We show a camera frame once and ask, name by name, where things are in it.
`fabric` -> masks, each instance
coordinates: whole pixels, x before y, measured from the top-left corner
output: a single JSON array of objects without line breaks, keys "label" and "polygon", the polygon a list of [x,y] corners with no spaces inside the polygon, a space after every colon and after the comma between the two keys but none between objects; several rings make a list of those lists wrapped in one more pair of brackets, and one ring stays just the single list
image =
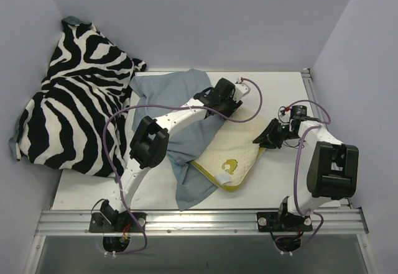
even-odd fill
[{"label": "fabric", "polygon": [[[179,107],[197,92],[211,86],[211,83],[205,72],[189,70],[168,75],[136,76],[130,85],[141,97],[139,104]],[[144,116],[158,117],[168,112],[156,107],[137,109],[132,128],[136,131]],[[200,156],[223,123],[224,120],[219,116],[211,116],[177,132],[169,141],[167,156],[177,179],[175,199],[180,210],[200,203],[217,189],[217,186],[188,162]]]},{"label": "fabric", "polygon": [[[109,176],[112,169],[101,143],[105,122],[129,104],[129,82],[145,62],[130,59],[93,24],[74,17],[62,21],[63,32],[42,89],[20,116],[10,139],[18,160],[86,175]],[[127,144],[127,113],[108,126],[107,145],[120,174]]]},{"label": "fabric", "polygon": [[[241,106],[233,117],[244,120],[253,114],[254,111]],[[264,148],[252,141],[264,130],[266,124],[268,122],[262,116],[246,123],[226,121],[206,150],[191,164],[220,188],[226,191],[238,190],[264,152]]]}]

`white wall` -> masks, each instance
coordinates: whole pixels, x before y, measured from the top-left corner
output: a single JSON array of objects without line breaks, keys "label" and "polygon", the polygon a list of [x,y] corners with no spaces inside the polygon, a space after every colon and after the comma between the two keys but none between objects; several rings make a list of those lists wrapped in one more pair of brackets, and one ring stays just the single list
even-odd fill
[{"label": "white wall", "polygon": [[349,0],[54,0],[149,68],[313,66]]},{"label": "white wall", "polygon": [[330,130],[359,147],[358,189],[380,273],[398,273],[398,0],[351,0],[313,67]]},{"label": "white wall", "polygon": [[0,265],[22,273],[42,209],[59,172],[11,157],[7,141],[28,100],[39,90],[60,35],[52,0],[0,0]]}]

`white tabletop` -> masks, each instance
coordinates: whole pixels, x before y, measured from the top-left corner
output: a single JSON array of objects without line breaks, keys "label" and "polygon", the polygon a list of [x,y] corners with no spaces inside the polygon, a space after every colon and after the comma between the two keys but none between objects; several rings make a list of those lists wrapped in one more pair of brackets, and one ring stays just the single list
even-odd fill
[{"label": "white tabletop", "polygon": [[[164,72],[138,73],[137,76],[161,75]],[[280,106],[287,106],[299,99],[308,99],[299,72],[208,72],[213,85],[224,77],[235,81],[237,77],[254,80],[261,88],[263,106],[261,114],[270,121],[277,117]],[[138,97],[132,97],[132,104]],[[256,110],[259,96],[255,88],[243,99],[243,106]],[[312,115],[310,106],[308,114]],[[249,178],[239,190],[227,192],[216,190],[212,195],[192,209],[252,209],[278,208],[280,202],[293,192],[293,172],[297,150],[282,147],[267,150],[251,170]],[[300,161],[298,187],[305,186],[307,170],[312,157],[312,149],[305,147]],[[102,198],[105,190],[114,184],[110,178],[81,175],[64,170],[52,209],[91,209]],[[161,165],[148,172],[131,203],[132,209],[177,209],[175,202],[176,180],[170,161],[166,158]],[[339,207],[337,201],[327,206]]]}]

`zebra print fabric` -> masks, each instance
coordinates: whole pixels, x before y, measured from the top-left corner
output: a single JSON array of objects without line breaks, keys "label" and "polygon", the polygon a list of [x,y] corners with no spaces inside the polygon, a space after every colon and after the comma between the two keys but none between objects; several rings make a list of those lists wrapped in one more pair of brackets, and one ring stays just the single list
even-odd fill
[{"label": "zebra print fabric", "polygon": [[[86,175],[109,176],[112,169],[101,136],[107,119],[129,105],[129,82],[146,64],[130,59],[93,24],[62,21],[63,32],[42,90],[19,119],[17,159]],[[113,163],[123,173],[127,149],[121,114],[108,126],[106,141]]]}]

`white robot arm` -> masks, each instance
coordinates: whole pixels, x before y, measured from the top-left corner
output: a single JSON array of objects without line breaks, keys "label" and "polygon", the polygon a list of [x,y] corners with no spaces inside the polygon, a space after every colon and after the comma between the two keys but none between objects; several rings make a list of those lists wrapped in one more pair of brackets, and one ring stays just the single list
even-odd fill
[{"label": "white robot arm", "polygon": [[[169,138],[186,126],[213,114],[206,109],[190,107],[205,106],[229,117],[242,104],[241,98],[249,92],[250,88],[241,80],[233,84],[222,78],[214,88],[197,93],[182,106],[188,109],[172,111],[155,119],[144,117],[131,141],[130,159],[121,177],[123,198],[127,205],[130,205],[146,173],[164,159]],[[100,208],[102,217],[111,226],[116,226],[116,231],[120,230],[120,227],[117,227],[118,223],[125,223],[118,220],[120,215],[126,215],[120,193],[119,185],[115,184],[105,195],[106,200]]]},{"label": "white robot arm", "polygon": [[306,145],[313,150],[312,161],[307,173],[307,186],[297,190],[295,182],[297,202],[294,194],[287,196],[277,217],[267,225],[267,231],[308,230],[302,224],[311,212],[329,201],[352,197],[356,189],[358,148],[344,144],[333,137],[320,120],[308,117],[306,106],[292,106],[282,113],[288,110],[288,124],[273,119],[254,143],[265,148],[281,148],[285,140],[304,137]]}]

